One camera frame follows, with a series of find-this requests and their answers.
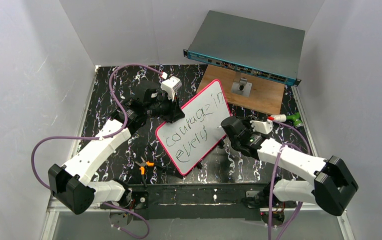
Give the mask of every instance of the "green object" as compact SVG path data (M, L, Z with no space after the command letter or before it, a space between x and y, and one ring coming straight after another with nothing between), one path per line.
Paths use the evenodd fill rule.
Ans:
M286 116L286 120L291 120L294 124L294 127L299 128L303 125L303 122L300 120L300 113L297 112L294 115Z

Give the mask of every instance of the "metal bracket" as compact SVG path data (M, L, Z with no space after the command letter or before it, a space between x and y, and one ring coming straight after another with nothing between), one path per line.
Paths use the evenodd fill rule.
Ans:
M299 84L301 83L301 79L297 78L295 79L295 82L294 82L294 87L298 86Z
M129 213L125 213L125 212L115 212L115 213L110 213L109 218L112 224L115 224L120 227L124 227L132 221L133 216L130 216Z
M147 191L132 191L131 198L135 200L133 209L147 209L148 208L148 192ZM109 206L101 205L101 209L112 209Z
M232 84L231 92L234 94L249 97L252 85L253 84L248 82L245 77L241 77L241 73L237 71L235 73L235 79Z
M247 197L247 198L253 198L253 197L255 197L258 193L259 193L260 191L247 191L246 193L245 193L245 196ZM247 205L247 208L249 208L249 209L255 209L255 207L254 206L251 206L251 205Z

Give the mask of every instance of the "pliers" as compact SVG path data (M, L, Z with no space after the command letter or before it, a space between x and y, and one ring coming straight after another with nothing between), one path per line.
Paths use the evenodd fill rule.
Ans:
M143 157L141 157L141 160L142 160L142 162L135 161L135 163L139 166L139 170L141 170L142 184L144 184L144 187L147 187L147 183L145 182L145 176L144 176L145 175L145 167L146 166L148 166L148 167L156 166L156 167L161 168L163 170L166 170L166 168L163 167L162 165L158 164L158 163L145 161L145 159Z

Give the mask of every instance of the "wooden board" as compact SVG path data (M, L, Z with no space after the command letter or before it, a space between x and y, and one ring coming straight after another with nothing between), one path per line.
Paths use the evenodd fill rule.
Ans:
M218 79L229 103L269 115L280 113L285 85L244 73L242 73L241 77L246 78L249 83L253 84L249 97L231 92L235 71L208 65L197 93L212 80Z

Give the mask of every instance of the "whiteboard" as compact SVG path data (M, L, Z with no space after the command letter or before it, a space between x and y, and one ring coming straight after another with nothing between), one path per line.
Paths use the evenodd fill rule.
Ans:
M155 135L182 175L204 158L226 135L220 123L230 116L220 81L215 79L184 104L185 117L162 123Z

